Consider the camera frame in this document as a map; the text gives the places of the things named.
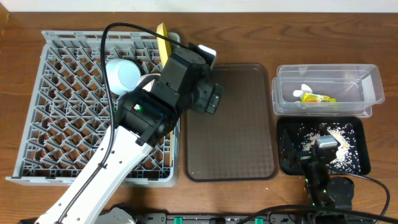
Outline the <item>light blue bowl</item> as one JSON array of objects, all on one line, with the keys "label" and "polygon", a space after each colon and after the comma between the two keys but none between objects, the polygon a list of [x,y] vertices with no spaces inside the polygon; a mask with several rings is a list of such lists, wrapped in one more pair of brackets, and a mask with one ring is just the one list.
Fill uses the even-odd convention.
[{"label": "light blue bowl", "polygon": [[106,64],[106,73],[109,89],[117,95],[133,91],[141,77],[141,71],[134,62],[120,58]]}]

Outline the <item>white bowl with food residue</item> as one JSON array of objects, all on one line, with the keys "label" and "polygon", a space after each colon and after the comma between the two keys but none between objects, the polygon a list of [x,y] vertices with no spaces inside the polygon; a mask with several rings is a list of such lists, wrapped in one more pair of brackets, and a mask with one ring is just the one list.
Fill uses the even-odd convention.
[{"label": "white bowl with food residue", "polygon": [[141,86],[143,90],[150,92],[158,76],[160,76],[159,73],[142,75],[138,80],[137,87]]}]

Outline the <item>wooden chopstick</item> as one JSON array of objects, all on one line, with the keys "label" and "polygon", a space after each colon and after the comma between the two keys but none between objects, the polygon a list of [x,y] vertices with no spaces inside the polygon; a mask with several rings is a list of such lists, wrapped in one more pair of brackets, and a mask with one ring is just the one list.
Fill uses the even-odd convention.
[{"label": "wooden chopstick", "polygon": [[170,132],[170,141],[169,141],[169,145],[170,145],[170,152],[169,152],[169,161],[170,161],[170,167],[172,167],[173,164],[173,156],[174,156],[174,150],[173,150],[173,146],[174,146],[174,131]]}]

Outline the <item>green yellow snack wrapper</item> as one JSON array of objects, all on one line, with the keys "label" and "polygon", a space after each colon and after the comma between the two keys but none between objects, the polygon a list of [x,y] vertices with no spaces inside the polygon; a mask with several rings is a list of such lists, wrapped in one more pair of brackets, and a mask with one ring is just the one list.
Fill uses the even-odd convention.
[{"label": "green yellow snack wrapper", "polygon": [[326,95],[317,95],[313,93],[304,93],[301,97],[301,102],[303,103],[333,103],[335,102],[335,98],[331,98]]}]

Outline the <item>yellow plate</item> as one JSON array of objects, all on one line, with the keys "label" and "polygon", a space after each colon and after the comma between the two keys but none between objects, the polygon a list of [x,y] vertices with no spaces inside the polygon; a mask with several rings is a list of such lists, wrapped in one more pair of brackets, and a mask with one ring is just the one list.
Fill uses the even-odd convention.
[{"label": "yellow plate", "polygon": [[[169,37],[166,26],[164,23],[161,23],[157,26],[156,33],[164,36],[164,37]],[[171,45],[170,42],[161,38],[157,38],[157,44],[159,48],[159,55],[160,55],[160,61],[162,63],[162,67],[164,68],[169,56],[171,55]]]}]

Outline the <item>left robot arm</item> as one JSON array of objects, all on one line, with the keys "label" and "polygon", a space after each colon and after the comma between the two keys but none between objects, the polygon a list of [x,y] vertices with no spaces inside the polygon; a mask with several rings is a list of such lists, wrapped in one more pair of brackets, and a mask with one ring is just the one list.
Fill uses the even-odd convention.
[{"label": "left robot arm", "polygon": [[120,208],[106,212],[116,189],[166,134],[185,110],[213,114],[224,93],[210,85],[207,64],[169,65],[144,75],[123,95],[112,125],[89,163],[59,200],[39,217],[21,223],[135,223]]}]

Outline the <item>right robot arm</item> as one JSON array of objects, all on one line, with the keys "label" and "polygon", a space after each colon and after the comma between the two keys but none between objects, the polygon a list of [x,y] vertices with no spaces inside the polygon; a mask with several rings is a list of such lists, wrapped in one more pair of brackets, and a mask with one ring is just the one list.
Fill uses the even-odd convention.
[{"label": "right robot arm", "polygon": [[330,175],[330,162],[337,158],[340,143],[327,133],[315,138],[310,149],[303,151],[285,128],[281,131],[281,168],[289,175],[304,175],[305,190],[312,205],[321,208],[352,209],[354,183],[342,176]]}]

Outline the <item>white tissue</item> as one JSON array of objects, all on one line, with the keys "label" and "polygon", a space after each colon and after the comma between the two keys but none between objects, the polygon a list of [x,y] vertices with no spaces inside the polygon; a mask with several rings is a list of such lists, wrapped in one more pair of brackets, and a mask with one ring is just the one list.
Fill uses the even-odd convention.
[{"label": "white tissue", "polygon": [[306,94],[306,93],[312,93],[312,89],[306,84],[301,84],[301,89],[300,90],[294,90],[293,91],[294,97],[298,97],[298,98],[303,97],[303,95]]}]

